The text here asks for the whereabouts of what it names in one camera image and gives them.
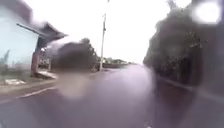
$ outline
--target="green tree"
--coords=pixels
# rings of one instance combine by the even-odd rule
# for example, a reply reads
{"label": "green tree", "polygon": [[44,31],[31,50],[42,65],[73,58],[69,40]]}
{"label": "green tree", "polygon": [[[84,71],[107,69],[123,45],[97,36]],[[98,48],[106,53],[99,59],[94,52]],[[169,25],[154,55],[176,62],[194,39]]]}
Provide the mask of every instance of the green tree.
{"label": "green tree", "polygon": [[9,58],[10,50],[4,54],[2,58],[0,58],[0,73],[6,73],[8,70],[8,58]]}
{"label": "green tree", "polygon": [[[200,77],[203,43],[198,35],[197,24],[189,14],[190,7],[175,8],[157,24],[157,32],[150,40],[144,64],[163,77],[195,84]],[[192,74],[198,74],[197,78],[192,78]]]}
{"label": "green tree", "polygon": [[52,68],[91,70],[98,61],[97,54],[89,39],[84,38],[81,42],[70,42],[60,48],[52,60]]}

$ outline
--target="building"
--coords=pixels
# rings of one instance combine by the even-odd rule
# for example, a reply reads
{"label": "building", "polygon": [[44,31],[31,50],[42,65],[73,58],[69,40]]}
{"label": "building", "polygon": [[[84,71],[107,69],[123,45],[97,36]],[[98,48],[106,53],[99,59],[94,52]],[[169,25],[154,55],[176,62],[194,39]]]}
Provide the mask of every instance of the building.
{"label": "building", "polygon": [[0,0],[0,59],[8,54],[7,65],[20,64],[30,70],[33,53],[61,33],[47,24],[42,29],[30,24],[32,10],[19,0]]}

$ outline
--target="overcast sky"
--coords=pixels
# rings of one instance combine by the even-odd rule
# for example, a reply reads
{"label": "overcast sky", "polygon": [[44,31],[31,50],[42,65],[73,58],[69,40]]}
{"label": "overcast sky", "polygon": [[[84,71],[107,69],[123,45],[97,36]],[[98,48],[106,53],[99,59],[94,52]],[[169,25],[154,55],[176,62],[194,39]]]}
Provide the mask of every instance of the overcast sky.
{"label": "overcast sky", "polygon": [[[165,0],[25,0],[35,21],[48,21],[75,39],[89,37],[100,55],[102,15],[107,12],[104,55],[141,63],[155,33],[166,17]],[[181,6],[186,0],[179,0]]]}

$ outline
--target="wet road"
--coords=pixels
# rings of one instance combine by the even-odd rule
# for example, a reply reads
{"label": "wet road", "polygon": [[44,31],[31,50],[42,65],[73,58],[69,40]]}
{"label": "wet road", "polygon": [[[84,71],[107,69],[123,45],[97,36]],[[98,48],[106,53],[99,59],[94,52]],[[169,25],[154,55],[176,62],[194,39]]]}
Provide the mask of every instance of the wet road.
{"label": "wet road", "polygon": [[222,103],[156,80],[142,66],[73,80],[61,80],[55,89],[0,104],[0,128],[223,126]]}

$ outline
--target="lamp post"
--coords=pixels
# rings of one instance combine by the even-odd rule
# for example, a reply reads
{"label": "lamp post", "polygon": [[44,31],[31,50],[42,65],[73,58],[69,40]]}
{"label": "lamp post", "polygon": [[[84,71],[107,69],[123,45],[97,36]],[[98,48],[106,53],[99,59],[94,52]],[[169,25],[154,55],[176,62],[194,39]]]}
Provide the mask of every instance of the lamp post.
{"label": "lamp post", "polygon": [[104,50],[104,37],[105,37],[105,32],[106,32],[106,18],[107,18],[107,13],[103,15],[103,34],[102,34],[102,44],[101,44],[101,57],[100,57],[100,71],[103,69],[103,50]]}

